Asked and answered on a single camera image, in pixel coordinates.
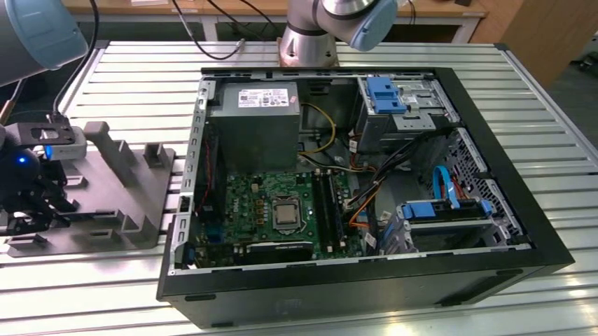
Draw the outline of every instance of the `blue led light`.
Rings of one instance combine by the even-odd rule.
[[[52,146],[44,146],[46,157],[52,160]]]

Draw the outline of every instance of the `slotted aluminum table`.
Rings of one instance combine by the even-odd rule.
[[[205,43],[229,53],[234,43]],[[338,47],[341,65],[453,67],[577,263],[474,306],[258,325],[235,335],[514,335],[598,332],[598,155],[509,51],[493,45]],[[277,66],[277,45],[249,43],[214,62],[187,42],[113,42],[95,52],[63,101],[75,125],[105,120],[133,148],[162,141],[182,158],[202,67]],[[183,160],[177,161],[177,172]],[[175,209],[173,176],[166,209]],[[163,217],[167,229],[170,217]],[[0,335],[179,335],[199,330],[155,300],[157,248],[14,259],[0,245]]]

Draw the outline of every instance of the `yellow wire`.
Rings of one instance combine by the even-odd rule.
[[[330,145],[333,145],[333,142],[335,142],[335,138],[337,138],[337,125],[335,125],[335,122],[333,121],[333,118],[330,118],[330,115],[329,115],[329,114],[327,114],[327,113],[326,113],[318,106],[315,106],[315,105],[311,104],[311,103],[303,103],[302,105],[310,106],[310,107],[313,107],[318,112],[321,112],[321,113],[325,115],[326,119],[329,120],[329,122],[330,122],[330,126],[331,126],[331,128],[333,128],[333,134],[331,134],[331,136],[330,136],[330,140],[329,140],[329,142],[326,143],[326,145],[322,146],[322,147],[319,147],[319,148],[317,148],[317,149],[306,150],[306,151],[303,151],[303,152],[299,152],[301,155],[306,155],[306,154],[314,154],[314,153],[322,152],[325,149],[327,149],[327,147],[329,147]]]

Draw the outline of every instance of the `floor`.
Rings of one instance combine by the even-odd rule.
[[[157,31],[151,24],[143,23],[111,23],[103,24],[101,39],[122,41],[185,41],[189,37],[182,25],[177,22],[162,23]],[[203,39],[202,28],[191,26],[199,40]],[[271,27],[265,24],[251,24],[250,29],[262,31],[269,40],[274,40]],[[85,35],[91,36],[93,25],[82,24]],[[235,41],[239,33],[230,24],[219,25],[219,35],[223,40]],[[30,79],[30,85],[23,92],[22,102],[14,110],[10,123],[23,121],[43,121],[46,112],[52,107],[54,98],[62,85],[69,79],[77,63],[69,64],[59,71],[51,71]],[[0,88],[0,100],[10,95],[11,88]],[[558,81],[549,89],[562,110],[584,132],[594,146],[598,147],[598,118],[596,118],[598,106],[598,70],[581,72],[573,64],[561,75]]]

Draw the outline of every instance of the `table leg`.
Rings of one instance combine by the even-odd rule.
[[[205,28],[206,41],[218,41],[217,23],[218,17],[206,15],[201,17],[202,26]]]
[[[470,17],[462,19],[462,24],[460,25],[456,36],[453,38],[453,43],[469,43],[469,40],[474,35],[478,23],[480,23],[478,17]]]

